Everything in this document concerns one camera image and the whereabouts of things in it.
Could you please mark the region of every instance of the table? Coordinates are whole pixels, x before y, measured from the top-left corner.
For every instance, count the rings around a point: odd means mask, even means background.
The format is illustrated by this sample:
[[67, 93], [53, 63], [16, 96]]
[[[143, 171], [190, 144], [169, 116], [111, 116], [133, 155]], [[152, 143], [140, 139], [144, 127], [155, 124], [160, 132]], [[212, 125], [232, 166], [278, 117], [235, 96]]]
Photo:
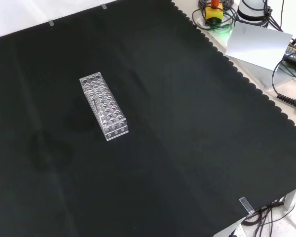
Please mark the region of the table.
[[[176, 6], [182, 10], [187, 16], [191, 19], [192, 18], [192, 12], [198, 8], [197, 1], [194, 0], [173, 0], [173, 2], [176, 4]], [[236, 6], [234, 8], [237, 8], [237, 4], [239, 4], [239, 1], [235, 1]], [[292, 20], [292, 16], [296, 15], [295, 8], [292, 8], [292, 6], [296, 4], [296, 0], [293, 4], [287, 4], [284, 7], [283, 11], [283, 27], [282, 29], [290, 34], [293, 34], [293, 38], [296, 38], [296, 24], [295, 20]], [[280, 10], [281, 10], [281, 1], [273, 1], [270, 3], [273, 11], [273, 17], [276, 21], [280, 22]], [[213, 45], [222, 53], [225, 53], [226, 47], [227, 47], [227, 41], [228, 41], [228, 35], [231, 34], [225, 33], [220, 34], [216, 32], [207, 32], [202, 31], [210, 39], [210, 41], [213, 43]], [[266, 82], [265, 78], [269, 78], [271, 81], [271, 71], [267, 69], [263, 69], [261, 67], [258, 67], [256, 65], [252, 65], [250, 63], [237, 60], [235, 58], [229, 57], [230, 61], [234, 63], [234, 66], [237, 67], [237, 69], [246, 75], [247, 78], [250, 79], [252, 83], [254, 83], [257, 88], [261, 89], [264, 94], [268, 95], [271, 100], [273, 100], [276, 103], [276, 106], [280, 107], [284, 113], [286, 113], [289, 117], [289, 119], [293, 120], [296, 124], [296, 109], [291, 108], [284, 102], [281, 102], [276, 99], [276, 94], [272, 89], [269, 88], [269, 86], [265, 86]], [[294, 80], [293, 77], [286, 75], [282, 71], [278, 71], [276, 75], [276, 79], [280, 77], [281, 82], [279, 86], [279, 89], [281, 90], [281, 93], [288, 95], [290, 97], [293, 97], [296, 99], [296, 79]], [[286, 210], [290, 210], [296, 201], [296, 190], [293, 190], [287, 195], [287, 200], [285, 202], [285, 208]], [[234, 223], [233, 225], [229, 226], [228, 228], [222, 230], [221, 232], [214, 235], [214, 237], [225, 237], [228, 236], [233, 230], [236, 229], [240, 225], [240, 223], [244, 220], [241, 219]]]

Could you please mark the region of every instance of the black cloth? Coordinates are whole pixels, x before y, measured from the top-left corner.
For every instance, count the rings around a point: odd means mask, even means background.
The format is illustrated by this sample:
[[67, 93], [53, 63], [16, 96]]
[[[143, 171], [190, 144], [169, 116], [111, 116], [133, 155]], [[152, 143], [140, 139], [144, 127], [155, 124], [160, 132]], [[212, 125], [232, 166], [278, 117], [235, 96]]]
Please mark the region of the black cloth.
[[[296, 188], [296, 127], [167, 0], [0, 38], [0, 237], [210, 237]], [[79, 78], [129, 133], [107, 142]]]

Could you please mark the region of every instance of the white table surface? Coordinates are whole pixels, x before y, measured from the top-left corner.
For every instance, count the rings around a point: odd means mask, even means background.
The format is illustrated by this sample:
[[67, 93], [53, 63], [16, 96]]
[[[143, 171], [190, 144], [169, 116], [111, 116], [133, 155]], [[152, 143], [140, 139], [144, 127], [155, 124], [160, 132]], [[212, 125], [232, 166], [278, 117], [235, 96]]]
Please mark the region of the white table surface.
[[0, 0], [0, 37], [114, 0]]
[[[198, 8], [197, 0], [172, 0], [172, 2], [175, 3], [175, 5], [183, 11], [190, 19], [192, 19], [192, 12]], [[276, 21], [279, 22], [280, 17], [280, 11], [282, 7], [282, 1], [281, 0], [273, 0], [270, 4], [273, 9], [273, 17]], [[294, 38], [296, 37], [296, 8], [294, 8], [294, 4], [296, 4], [296, 0], [286, 0], [284, 11], [283, 11], [283, 30], [287, 33], [293, 34]], [[210, 39], [210, 41], [214, 44], [214, 46], [218, 49], [218, 51], [225, 53], [225, 48], [220, 44], [212, 35], [210, 35], [207, 31], [202, 31], [206, 37]], [[292, 107], [276, 98], [276, 93], [273, 90], [267, 90], [265, 89], [261, 83], [259, 83], [259, 80], [255, 78], [250, 71], [244, 67], [243, 64], [239, 63], [234, 58], [229, 58], [230, 61], [234, 63], [234, 66], [238, 68], [238, 71], [240, 71], [245, 77], [247, 77], [250, 82], [254, 83], [257, 88], [261, 89], [265, 95], [269, 97], [270, 100], [274, 101], [276, 106], [280, 107], [282, 109], [282, 112], [287, 114], [288, 118], [292, 120], [296, 125], [296, 108]], [[296, 99], [296, 80], [292, 80], [290, 82], [287, 82], [283, 85], [278, 86], [277, 91], [281, 94], [284, 94], [286, 96], [292, 97]]]

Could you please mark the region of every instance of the electrical cord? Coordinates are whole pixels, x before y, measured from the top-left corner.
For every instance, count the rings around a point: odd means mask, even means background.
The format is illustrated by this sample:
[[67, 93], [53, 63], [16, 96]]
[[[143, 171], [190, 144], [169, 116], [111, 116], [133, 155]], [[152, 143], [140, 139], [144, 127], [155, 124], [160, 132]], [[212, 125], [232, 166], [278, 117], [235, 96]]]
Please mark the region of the electrical cord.
[[282, 28], [282, 19], [283, 19], [283, 9], [284, 9], [284, 1], [282, 2], [282, 10], [281, 10], [281, 24], [280, 24], [280, 28]]
[[[224, 3], [223, 3], [223, 4], [222, 4], [222, 9], [221, 9], [221, 8], [219, 8], [219, 7], [210, 6], [210, 4], [211, 4], [210, 2], [205, 3], [205, 0], [200, 0], [200, 1], [199, 1], [199, 6], [201, 6], [201, 8], [195, 10], [195, 11], [192, 13], [192, 20], [193, 20], [193, 23], [194, 23], [198, 28], [200, 28], [200, 29], [202, 29], [202, 30], [206, 30], [206, 31], [212, 31], [212, 30], [217, 30], [217, 29], [226, 29], [226, 28], [229, 28], [230, 26], [232, 26], [232, 25], [235, 23], [235, 20], [236, 20], [236, 11], [231, 7], [231, 6], [232, 6], [231, 4], [233, 4], [233, 0], [225, 0], [224, 2], [227, 2], [227, 4], [224, 4]], [[221, 22], [220, 24], [215, 24], [215, 23], [213, 23], [213, 22], [210, 22], [210, 21], [208, 21], [208, 20], [206, 19], [205, 15], [204, 15], [205, 8], [207, 8], [207, 7], [211, 7], [211, 8], [213, 8], [213, 9], [219, 9], [219, 10], [221, 10], [225, 15], [229, 16], [229, 18], [226, 19], [225, 21]], [[201, 11], [202, 16], [203, 16], [205, 22], [206, 22], [207, 24], [209, 24], [210, 27], [205, 28], [205, 27], [201, 26], [198, 22], [195, 21], [195, 19], [194, 19], [194, 15], [195, 15], [195, 13], [198, 12], [198, 11]]]
[[295, 208], [295, 205], [294, 205], [294, 207], [288, 212], [288, 213], [286, 213], [283, 217], [281, 217], [280, 219], [278, 219], [278, 220], [276, 220], [276, 221], [273, 221], [273, 223], [274, 222], [277, 222], [277, 221], [280, 221], [280, 220], [282, 220], [283, 218], [285, 218], [288, 214], [290, 214], [293, 210], [294, 210], [294, 208]]
[[[282, 4], [282, 13], [281, 13], [281, 25], [282, 25], [282, 15], [283, 15], [283, 7], [284, 7], [284, 0], [283, 0], [283, 4]], [[271, 26], [273, 26], [275, 29], [277, 29], [278, 31], [283, 31], [282, 28], [281, 28], [281, 25], [279, 26], [278, 23], [274, 20], [274, 18], [271, 16], [270, 19], [269, 19], [269, 23]], [[293, 99], [293, 98], [290, 98], [290, 97], [287, 97], [285, 95], [282, 95], [280, 93], [277, 92], [277, 90], [275, 89], [275, 86], [274, 86], [274, 74], [275, 74], [275, 70], [277, 69], [277, 67], [281, 64], [294, 78], [296, 78], [296, 75], [289, 70], [289, 68], [287, 68], [285, 66], [285, 64], [283, 64], [283, 61], [286, 59], [286, 57], [290, 57], [292, 55], [295, 55], [295, 53], [291, 53], [289, 55], [284, 55], [283, 59], [276, 65], [273, 73], [272, 73], [272, 87], [275, 91], [275, 93], [277, 94], [277, 98], [284, 101], [285, 103], [288, 103], [290, 105], [293, 105], [296, 107], [296, 100]]]
[[275, 93], [277, 94], [277, 98], [278, 99], [286, 102], [287, 104], [294, 105], [296, 107], [296, 100], [295, 99], [289, 98], [289, 97], [287, 97], [285, 95], [282, 95], [282, 94], [278, 93], [277, 90], [275, 89], [275, 86], [274, 86], [274, 74], [275, 74], [275, 70], [284, 61], [285, 57], [290, 57], [290, 56], [295, 55], [295, 54], [296, 54], [296, 52], [295, 53], [291, 53], [289, 55], [285, 55], [283, 57], [283, 59], [276, 65], [276, 67], [275, 67], [275, 69], [273, 70], [273, 73], [272, 73], [272, 87], [273, 87]]

